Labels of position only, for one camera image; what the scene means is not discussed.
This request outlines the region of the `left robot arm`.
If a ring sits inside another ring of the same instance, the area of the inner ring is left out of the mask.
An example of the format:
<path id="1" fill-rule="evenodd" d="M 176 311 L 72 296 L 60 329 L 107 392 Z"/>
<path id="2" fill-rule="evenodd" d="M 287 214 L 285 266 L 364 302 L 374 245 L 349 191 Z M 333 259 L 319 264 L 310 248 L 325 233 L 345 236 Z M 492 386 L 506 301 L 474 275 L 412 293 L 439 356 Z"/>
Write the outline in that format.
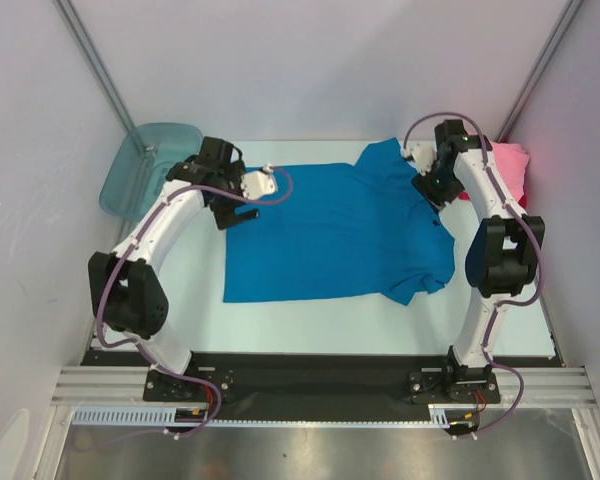
<path id="1" fill-rule="evenodd" d="M 205 209 L 226 230 L 254 220 L 255 204 L 277 191 L 274 169 L 250 171 L 232 143 L 206 137 L 198 153 L 175 163 L 161 191 L 134 230 L 111 252 L 94 253 L 88 277 L 96 335 L 109 348 L 107 330 L 121 344 L 143 352 L 151 365 L 169 371 L 166 387 L 177 398 L 194 397 L 201 376 L 189 368 L 192 353 L 169 324 L 169 301 L 159 279 L 167 254 L 184 228 Z"/>

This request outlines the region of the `blue t-shirt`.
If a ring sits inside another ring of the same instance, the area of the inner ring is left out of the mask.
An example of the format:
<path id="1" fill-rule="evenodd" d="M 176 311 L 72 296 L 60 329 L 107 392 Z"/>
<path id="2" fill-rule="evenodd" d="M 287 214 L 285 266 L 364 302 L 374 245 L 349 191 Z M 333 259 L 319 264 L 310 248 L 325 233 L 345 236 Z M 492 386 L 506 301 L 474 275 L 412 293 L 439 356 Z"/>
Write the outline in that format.
<path id="1" fill-rule="evenodd" d="M 413 187 L 397 139 L 353 164 L 286 166 L 293 191 L 227 232 L 224 300 L 257 303 L 379 293 L 402 305 L 443 289 L 455 272 L 452 235 Z"/>

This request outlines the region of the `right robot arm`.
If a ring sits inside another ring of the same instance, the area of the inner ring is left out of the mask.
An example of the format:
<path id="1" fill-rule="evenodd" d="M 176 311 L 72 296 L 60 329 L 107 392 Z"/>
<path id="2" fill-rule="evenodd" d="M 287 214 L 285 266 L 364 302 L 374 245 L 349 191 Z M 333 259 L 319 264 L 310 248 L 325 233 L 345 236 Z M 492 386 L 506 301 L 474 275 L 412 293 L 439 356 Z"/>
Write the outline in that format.
<path id="1" fill-rule="evenodd" d="M 456 112 L 436 117 L 440 122 L 434 129 L 434 147 L 411 147 L 406 159 L 417 170 L 414 188 L 432 209 L 442 211 L 465 192 L 479 221 L 465 258 L 469 307 L 450 348 L 453 369 L 441 376 L 443 393 L 464 401 L 494 366 L 495 338 L 507 309 L 538 299 L 522 300 L 519 295 L 525 286 L 544 282 L 545 223 L 516 201 L 497 167 L 491 143 L 475 121 Z"/>

